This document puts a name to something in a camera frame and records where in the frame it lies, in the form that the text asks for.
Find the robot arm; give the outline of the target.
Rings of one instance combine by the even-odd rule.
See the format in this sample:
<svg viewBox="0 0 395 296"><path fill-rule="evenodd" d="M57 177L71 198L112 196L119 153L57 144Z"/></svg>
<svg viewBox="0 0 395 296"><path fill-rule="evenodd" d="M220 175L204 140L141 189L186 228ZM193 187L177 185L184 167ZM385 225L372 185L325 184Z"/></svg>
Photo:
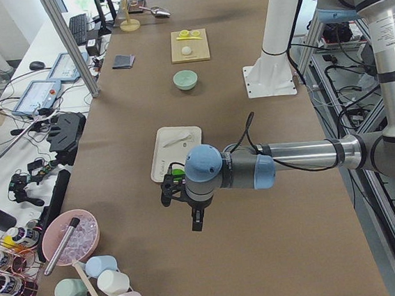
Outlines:
<svg viewBox="0 0 395 296"><path fill-rule="evenodd" d="M185 160L182 195L192 209L192 228L200 231L204 210L217 188L265 189L279 169L322 171L337 166L376 171L395 179L395 0L318 0L322 22L363 17L369 28L387 126L381 132L350 134L314 142L228 146L207 144Z"/></svg>

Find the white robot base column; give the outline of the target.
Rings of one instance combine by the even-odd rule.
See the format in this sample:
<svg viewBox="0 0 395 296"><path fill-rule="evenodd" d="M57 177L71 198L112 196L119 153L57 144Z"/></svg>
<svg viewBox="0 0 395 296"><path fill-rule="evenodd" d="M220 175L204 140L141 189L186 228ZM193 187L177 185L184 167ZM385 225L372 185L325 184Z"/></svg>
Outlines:
<svg viewBox="0 0 395 296"><path fill-rule="evenodd" d="M243 68L249 98L297 93L287 52L298 6L299 0L269 0L261 55L255 64Z"/></svg>

